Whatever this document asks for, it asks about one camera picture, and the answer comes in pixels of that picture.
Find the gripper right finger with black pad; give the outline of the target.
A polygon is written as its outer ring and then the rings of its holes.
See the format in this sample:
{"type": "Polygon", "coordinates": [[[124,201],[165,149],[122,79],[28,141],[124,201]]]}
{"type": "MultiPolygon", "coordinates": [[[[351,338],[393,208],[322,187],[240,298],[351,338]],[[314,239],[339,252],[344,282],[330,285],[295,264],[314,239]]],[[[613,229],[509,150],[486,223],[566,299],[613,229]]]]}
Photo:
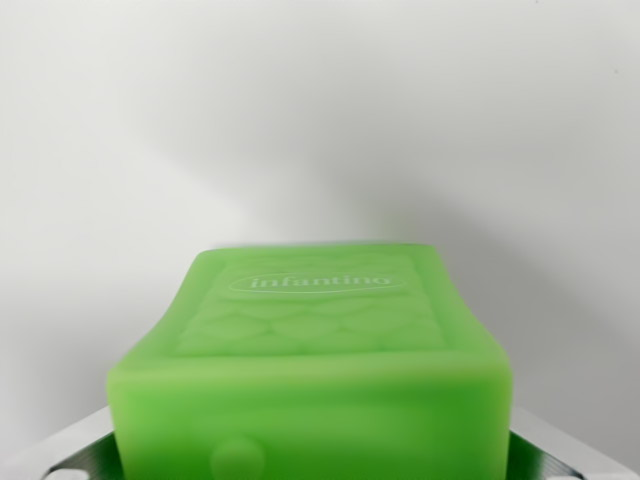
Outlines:
{"type": "Polygon", "coordinates": [[[638,479],[639,474],[606,454],[514,408],[507,479],[638,479]]]}

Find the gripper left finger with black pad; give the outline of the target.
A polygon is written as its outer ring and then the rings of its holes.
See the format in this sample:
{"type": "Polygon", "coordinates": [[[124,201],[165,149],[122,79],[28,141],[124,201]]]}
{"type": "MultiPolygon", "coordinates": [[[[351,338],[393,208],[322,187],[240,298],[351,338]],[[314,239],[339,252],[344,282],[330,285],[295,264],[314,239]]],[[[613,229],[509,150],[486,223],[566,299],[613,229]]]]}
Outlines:
{"type": "Polygon", "coordinates": [[[1,467],[2,479],[122,479],[108,407],[29,447],[1,467]]]}

